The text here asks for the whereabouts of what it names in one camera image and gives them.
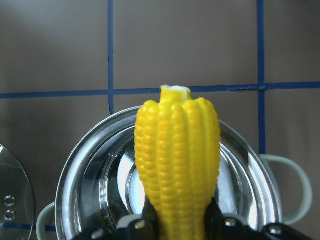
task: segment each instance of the yellow corn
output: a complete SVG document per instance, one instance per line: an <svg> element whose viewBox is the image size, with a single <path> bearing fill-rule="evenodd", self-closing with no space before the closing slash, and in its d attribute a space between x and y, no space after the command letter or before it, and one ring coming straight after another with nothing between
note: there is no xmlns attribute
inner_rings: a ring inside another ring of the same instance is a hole
<svg viewBox="0 0 320 240"><path fill-rule="evenodd" d="M220 127L213 104L187 87L162 86L137 113L135 159L162 240L204 240L218 181Z"/></svg>

